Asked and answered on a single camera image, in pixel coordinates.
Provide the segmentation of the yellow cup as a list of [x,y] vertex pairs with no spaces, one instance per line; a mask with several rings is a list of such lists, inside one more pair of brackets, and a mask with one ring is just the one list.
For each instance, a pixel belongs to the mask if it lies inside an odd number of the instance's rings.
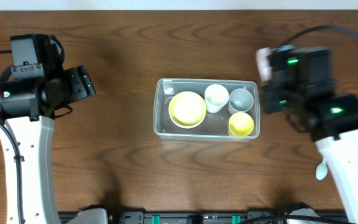
[[245,112],[236,112],[228,121],[228,135],[248,136],[254,130],[254,120]]

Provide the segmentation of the pale green plastic spoon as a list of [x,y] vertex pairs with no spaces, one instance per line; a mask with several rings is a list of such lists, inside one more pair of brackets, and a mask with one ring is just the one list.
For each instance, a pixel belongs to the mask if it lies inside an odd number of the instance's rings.
[[316,167],[315,176],[317,180],[323,180],[328,174],[326,159],[323,159]]

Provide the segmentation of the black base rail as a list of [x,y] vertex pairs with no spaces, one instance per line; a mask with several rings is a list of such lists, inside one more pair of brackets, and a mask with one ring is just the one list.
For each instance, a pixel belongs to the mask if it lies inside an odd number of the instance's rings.
[[304,223],[304,220],[267,219],[267,217],[289,215],[298,209],[307,209],[308,205],[296,203],[282,211],[269,208],[251,208],[244,211],[198,211],[198,212],[148,212],[142,210],[122,210],[120,212],[107,209],[108,223],[124,224],[192,224],[192,223],[227,223],[235,224],[250,219],[258,219],[258,223]]

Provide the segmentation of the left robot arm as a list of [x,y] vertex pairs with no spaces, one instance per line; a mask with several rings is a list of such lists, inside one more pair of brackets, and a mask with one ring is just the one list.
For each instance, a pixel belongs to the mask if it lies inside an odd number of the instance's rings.
[[0,77],[0,141],[8,223],[60,223],[52,177],[55,112],[96,90],[82,65],[65,70],[54,35],[10,38],[13,65]]

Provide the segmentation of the yellow bowl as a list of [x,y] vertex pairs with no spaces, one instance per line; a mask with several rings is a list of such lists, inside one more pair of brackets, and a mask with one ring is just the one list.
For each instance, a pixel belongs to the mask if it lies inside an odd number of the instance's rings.
[[171,121],[180,128],[195,128],[206,117],[206,103],[199,94],[183,91],[170,100],[168,115]]

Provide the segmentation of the clear plastic container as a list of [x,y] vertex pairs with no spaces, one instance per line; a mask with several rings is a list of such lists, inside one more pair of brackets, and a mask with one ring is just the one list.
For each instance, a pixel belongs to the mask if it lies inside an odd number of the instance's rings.
[[[192,91],[204,96],[204,91],[212,84],[224,86],[228,92],[243,88],[252,94],[254,104],[247,112],[254,120],[254,129],[248,136],[230,136],[228,105],[217,113],[206,113],[201,124],[194,128],[181,128],[170,119],[168,106],[172,98],[183,91]],[[243,141],[256,139],[260,134],[260,101],[258,86],[253,81],[162,78],[157,82],[154,98],[154,132],[162,139],[186,141]]]

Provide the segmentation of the white cup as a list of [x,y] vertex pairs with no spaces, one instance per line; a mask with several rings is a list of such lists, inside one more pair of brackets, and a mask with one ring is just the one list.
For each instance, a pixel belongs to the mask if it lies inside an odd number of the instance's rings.
[[217,113],[229,101],[227,89],[219,84],[212,84],[205,89],[204,100],[210,113]]

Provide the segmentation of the grey cup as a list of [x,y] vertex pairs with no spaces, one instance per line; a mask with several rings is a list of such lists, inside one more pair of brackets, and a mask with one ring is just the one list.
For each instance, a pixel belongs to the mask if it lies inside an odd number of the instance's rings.
[[254,105],[252,93],[244,88],[238,88],[229,95],[228,111],[230,114],[247,112]]

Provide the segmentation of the pale pink plastic fork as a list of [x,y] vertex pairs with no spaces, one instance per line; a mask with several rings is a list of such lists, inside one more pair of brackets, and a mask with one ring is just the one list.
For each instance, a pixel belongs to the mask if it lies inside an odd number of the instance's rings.
[[259,77],[262,83],[268,82],[272,76],[272,68],[269,62],[269,56],[271,53],[271,48],[267,47],[259,49],[255,54]]

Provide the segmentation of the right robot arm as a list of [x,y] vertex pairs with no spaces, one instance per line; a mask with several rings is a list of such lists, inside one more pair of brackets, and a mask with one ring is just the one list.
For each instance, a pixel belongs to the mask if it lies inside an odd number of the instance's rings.
[[255,55],[267,114],[283,112],[322,155],[349,222],[358,223],[358,97],[336,93],[331,51],[285,45]]

